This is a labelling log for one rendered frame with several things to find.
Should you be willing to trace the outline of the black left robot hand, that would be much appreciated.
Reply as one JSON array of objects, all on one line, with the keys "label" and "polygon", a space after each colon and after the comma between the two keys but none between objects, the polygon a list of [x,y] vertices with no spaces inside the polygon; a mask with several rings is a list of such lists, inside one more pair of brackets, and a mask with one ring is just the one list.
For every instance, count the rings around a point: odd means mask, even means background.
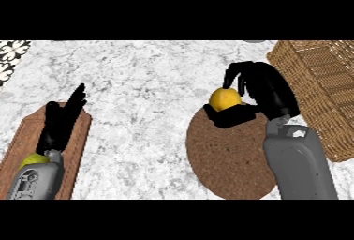
[{"label": "black left robot hand", "polygon": [[66,148],[78,115],[87,103],[84,88],[84,84],[76,87],[63,107],[54,101],[45,104],[44,127],[35,147],[38,155],[48,150],[63,151]]}]

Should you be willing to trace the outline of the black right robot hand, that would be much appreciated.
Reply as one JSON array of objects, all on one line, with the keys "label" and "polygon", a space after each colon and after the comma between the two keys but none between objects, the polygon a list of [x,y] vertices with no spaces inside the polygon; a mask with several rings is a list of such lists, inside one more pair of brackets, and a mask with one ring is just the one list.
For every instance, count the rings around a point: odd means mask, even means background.
[{"label": "black right robot hand", "polygon": [[275,68],[264,62],[230,63],[225,70],[222,90],[231,88],[233,79],[237,79],[237,93],[249,94],[255,105],[236,104],[219,112],[210,104],[203,105],[209,120],[219,128],[230,128],[255,119],[262,113],[268,120],[284,115],[299,115],[299,106],[292,89]]}]

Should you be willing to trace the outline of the yellow lemon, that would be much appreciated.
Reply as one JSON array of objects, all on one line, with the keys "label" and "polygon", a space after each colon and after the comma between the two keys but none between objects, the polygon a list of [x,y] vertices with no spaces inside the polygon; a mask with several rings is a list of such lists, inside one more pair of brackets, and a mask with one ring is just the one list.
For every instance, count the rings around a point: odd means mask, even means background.
[{"label": "yellow lemon", "polygon": [[240,96],[233,88],[218,88],[209,96],[209,105],[219,112],[240,103]]}]

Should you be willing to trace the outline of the wicker basket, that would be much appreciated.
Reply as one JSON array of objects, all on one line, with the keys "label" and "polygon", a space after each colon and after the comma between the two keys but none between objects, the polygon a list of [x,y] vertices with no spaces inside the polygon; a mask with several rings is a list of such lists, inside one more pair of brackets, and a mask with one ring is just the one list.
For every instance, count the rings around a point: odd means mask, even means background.
[{"label": "wicker basket", "polygon": [[354,158],[354,40],[280,40],[267,60],[333,162]]}]

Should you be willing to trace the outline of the brown oval placemat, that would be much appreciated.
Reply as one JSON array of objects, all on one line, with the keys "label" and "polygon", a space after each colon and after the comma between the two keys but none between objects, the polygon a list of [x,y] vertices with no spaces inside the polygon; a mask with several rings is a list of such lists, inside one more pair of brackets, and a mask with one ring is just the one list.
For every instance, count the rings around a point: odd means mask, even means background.
[{"label": "brown oval placemat", "polygon": [[200,109],[187,126],[187,161],[206,189],[224,199],[261,199],[277,181],[262,151],[267,117],[230,128],[213,125]]}]

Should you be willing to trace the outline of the brown wooden cutting board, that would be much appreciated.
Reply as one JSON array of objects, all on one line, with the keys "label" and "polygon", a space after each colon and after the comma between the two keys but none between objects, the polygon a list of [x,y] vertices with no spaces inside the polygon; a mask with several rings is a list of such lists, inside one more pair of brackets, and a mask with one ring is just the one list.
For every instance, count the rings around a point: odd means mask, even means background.
[{"label": "brown wooden cutting board", "polygon": [[[31,115],[28,115],[22,119],[20,125],[16,129],[10,141],[10,147],[0,162],[0,199],[4,199],[8,193],[11,179],[19,169],[20,161],[35,150],[44,126],[44,111],[45,107],[41,107]],[[60,189],[54,195],[57,200],[69,200],[72,198],[90,125],[91,115],[85,111],[81,111],[72,130],[70,140],[61,153],[64,172]]]}]

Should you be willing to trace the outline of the yellow-green fruit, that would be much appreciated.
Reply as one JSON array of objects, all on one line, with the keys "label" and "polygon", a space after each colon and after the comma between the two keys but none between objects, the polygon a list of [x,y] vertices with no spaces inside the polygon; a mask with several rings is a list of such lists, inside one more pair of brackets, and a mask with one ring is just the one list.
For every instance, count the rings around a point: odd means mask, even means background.
[{"label": "yellow-green fruit", "polygon": [[22,160],[19,167],[23,167],[26,165],[35,164],[35,163],[48,163],[50,158],[47,156],[42,156],[36,153],[31,153]]}]

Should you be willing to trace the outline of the black and white patterned tile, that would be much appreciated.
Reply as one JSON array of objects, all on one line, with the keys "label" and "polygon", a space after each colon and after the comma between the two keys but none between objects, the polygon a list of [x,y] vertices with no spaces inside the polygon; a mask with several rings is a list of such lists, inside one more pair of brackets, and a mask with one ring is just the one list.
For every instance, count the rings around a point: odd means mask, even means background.
[{"label": "black and white patterned tile", "polygon": [[0,87],[10,79],[14,66],[29,48],[28,40],[0,40]]}]

